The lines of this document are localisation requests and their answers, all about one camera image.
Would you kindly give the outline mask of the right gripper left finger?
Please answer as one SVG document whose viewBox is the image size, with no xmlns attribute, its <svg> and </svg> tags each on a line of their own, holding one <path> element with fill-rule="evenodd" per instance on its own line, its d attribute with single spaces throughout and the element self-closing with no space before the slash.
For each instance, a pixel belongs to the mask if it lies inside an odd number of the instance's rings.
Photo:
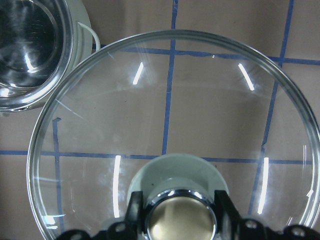
<svg viewBox="0 0 320 240">
<path fill-rule="evenodd" d="M 143 203 L 143 192 L 133 191 L 123 220 L 112 222 L 94 236 L 84 230 L 72 229 L 63 232 L 57 238 L 59 240 L 138 240 L 142 235 Z"/>
</svg>

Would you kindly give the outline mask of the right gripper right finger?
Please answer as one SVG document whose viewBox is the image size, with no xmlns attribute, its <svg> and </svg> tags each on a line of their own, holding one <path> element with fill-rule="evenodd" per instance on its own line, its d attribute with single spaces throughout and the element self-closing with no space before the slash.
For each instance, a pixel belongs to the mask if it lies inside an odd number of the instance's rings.
<svg viewBox="0 0 320 240">
<path fill-rule="evenodd" d="M 304 225 L 274 231 L 258 220 L 243 218 L 224 190 L 214 191 L 217 233 L 222 240 L 318 240 L 320 233 Z"/>
</svg>

